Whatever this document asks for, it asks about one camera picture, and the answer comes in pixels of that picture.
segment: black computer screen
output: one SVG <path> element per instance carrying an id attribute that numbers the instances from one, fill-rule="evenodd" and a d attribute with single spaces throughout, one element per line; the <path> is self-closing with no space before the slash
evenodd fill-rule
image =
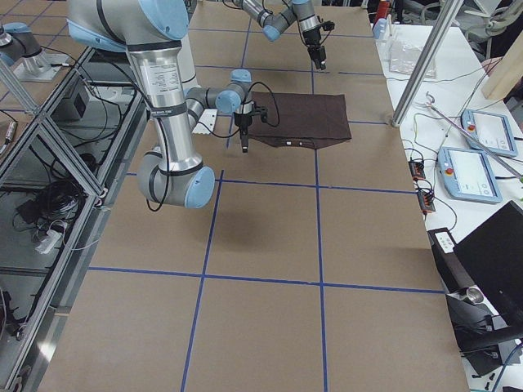
<path id="1" fill-rule="evenodd" d="M 523 210 L 505 204 L 454 252 L 505 322 L 523 323 Z"/>

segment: black cloth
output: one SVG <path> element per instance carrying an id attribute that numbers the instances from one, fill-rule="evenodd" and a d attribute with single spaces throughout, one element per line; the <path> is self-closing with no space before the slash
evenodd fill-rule
<path id="1" fill-rule="evenodd" d="M 346 116 L 345 96 L 275 93 L 279 126 L 259 117 L 248 129 L 249 137 L 274 147 L 321 149 L 352 138 Z M 253 92 L 257 106 L 268 108 L 268 120 L 277 123 L 275 103 L 269 93 Z"/>

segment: brown cloth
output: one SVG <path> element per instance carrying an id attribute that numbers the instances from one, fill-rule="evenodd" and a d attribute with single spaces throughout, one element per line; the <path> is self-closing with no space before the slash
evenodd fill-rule
<path id="1" fill-rule="evenodd" d="M 346 117 L 345 96 L 275 93 L 279 126 L 255 117 L 249 137 L 274 147 L 321 149 L 352 138 Z M 276 124 L 275 103 L 267 92 L 253 92 L 257 106 L 268 108 L 269 123 Z"/>

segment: white table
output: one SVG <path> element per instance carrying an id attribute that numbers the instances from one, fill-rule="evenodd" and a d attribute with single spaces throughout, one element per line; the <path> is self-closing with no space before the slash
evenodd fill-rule
<path id="1" fill-rule="evenodd" d="M 422 46 L 431 31 L 430 26 L 412 26 L 412 25 L 395 25 L 393 26 L 392 32 L 394 39 L 406 42 L 412 45 Z M 409 78 L 408 75 L 401 73 L 393 73 L 389 71 L 389 61 L 384 55 L 385 51 L 380 52 L 382 56 L 382 67 L 383 73 L 387 77 L 387 86 L 391 101 L 394 107 L 405 89 L 407 84 L 406 80 Z M 425 95 L 430 92 L 435 98 L 435 106 L 441 110 L 444 114 L 451 116 L 458 116 L 463 104 L 467 98 L 471 95 L 477 82 L 485 75 L 485 72 L 481 68 L 481 64 L 469 47 L 467 40 L 459 30 L 459 28 L 451 28 L 448 32 L 439 52 L 436 55 L 436 78 L 426 78 L 422 84 L 418 94 L 416 95 L 415 102 L 423 104 L 427 101 Z M 454 79 L 458 76 L 469 74 L 462 78 L 453 80 L 452 82 L 445 82 L 442 80 Z M 486 111 L 505 114 L 509 118 L 509 122 L 512 127 L 514 136 L 523 136 L 520 128 L 516 124 L 516 121 L 510 115 L 507 107 L 503 102 L 495 102 L 493 100 L 487 100 L 481 93 L 481 86 L 485 84 L 488 77 L 484 78 L 475 95 L 472 97 L 470 104 L 467 109 L 481 109 L 487 105 L 491 105 Z M 436 155 L 429 149 L 423 148 L 420 145 L 411 143 L 414 142 L 414 115 L 426 114 L 432 117 L 439 117 L 437 114 L 432 112 L 428 108 L 424 108 L 422 105 L 413 105 L 401 124 L 400 132 L 404 139 L 405 148 L 418 149 L 425 159 L 434 159 Z M 466 141 L 458 134 L 455 129 L 449 130 L 449 124 L 445 120 L 435 120 L 424 117 L 422 115 L 416 116 L 416 123 L 418 124 L 418 136 L 416 141 L 430 149 L 437 151 L 442 145 L 449 147 L 461 147 L 469 148 Z M 523 143 L 516 142 L 518 150 L 520 152 L 518 159 L 523 159 Z M 410 157 L 411 151 L 406 150 L 407 157 Z M 417 153 L 413 153 L 413 158 L 418 158 Z M 496 176 L 511 176 L 499 164 L 489 159 L 491 166 Z M 523 163 L 517 163 L 515 161 L 508 161 L 514 166 L 519 172 L 523 172 Z M 425 173 L 427 179 L 435 184 L 436 197 L 442 199 L 448 203 L 457 213 L 458 220 L 455 228 L 452 230 L 452 234 L 457 242 L 461 241 L 464 237 L 470 234 L 477 226 L 494 214 L 500 207 L 502 207 L 507 201 L 514 200 L 521 205 L 521 198 L 523 197 L 523 189 L 521 183 L 518 180 L 499 180 L 498 185 L 503 196 L 503 202 L 499 204 L 485 204 L 485 203 L 473 203 L 454 200 L 449 197 L 442 184 L 440 174 L 435 170 L 435 161 L 425 162 Z M 427 230 L 437 229 L 440 227 L 452 227 L 454 225 L 454 214 L 448 207 L 439 201 L 435 201 L 436 212 L 428 214 L 426 220 Z M 470 363 L 467 360 L 463 360 L 463 365 L 467 371 L 467 379 L 472 389 L 483 390 L 488 380 L 488 376 L 484 376 L 482 379 L 473 379 L 471 377 L 474 374 Z M 510 385 L 514 387 L 523 388 L 523 366 L 510 366 L 505 371 L 503 379 L 498 386 L 498 391 L 502 390 L 503 385 Z"/>

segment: blue joint cap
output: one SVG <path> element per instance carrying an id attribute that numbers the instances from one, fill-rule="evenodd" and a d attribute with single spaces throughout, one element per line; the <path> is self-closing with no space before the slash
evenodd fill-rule
<path id="1" fill-rule="evenodd" d="M 149 22 L 166 38 L 180 41 L 189 30 L 189 16 L 183 0 L 140 0 Z"/>
<path id="2" fill-rule="evenodd" d="M 67 19 L 67 24 L 69 25 L 69 35 L 74 41 L 105 51 L 125 52 L 125 45 L 86 29 L 72 20 Z"/>
<path id="3" fill-rule="evenodd" d="M 246 69 L 235 69 L 230 71 L 230 80 L 232 82 L 251 83 L 253 78 L 251 78 L 251 73 Z"/>
<path id="4" fill-rule="evenodd" d="M 269 26 L 269 25 L 267 25 L 263 28 L 263 33 L 265 34 L 267 39 L 271 42 L 277 40 L 279 38 L 279 36 L 281 35 L 281 33 L 279 32 L 279 30 L 276 27 Z"/>
<path id="5" fill-rule="evenodd" d="M 194 175 L 187 188 L 184 206 L 186 208 L 201 208 L 209 203 L 214 190 L 214 171 L 204 166 Z"/>
<path id="6" fill-rule="evenodd" d="M 31 29 L 22 22 L 8 23 L 3 26 L 6 33 L 31 33 Z"/>
<path id="7" fill-rule="evenodd" d="M 216 97 L 216 108 L 225 114 L 234 113 L 242 100 L 236 91 L 224 90 Z"/>
<path id="8" fill-rule="evenodd" d="M 0 52 L 0 60 L 3 60 L 3 62 L 6 63 L 8 67 L 11 67 L 15 63 L 11 57 L 2 52 Z"/>

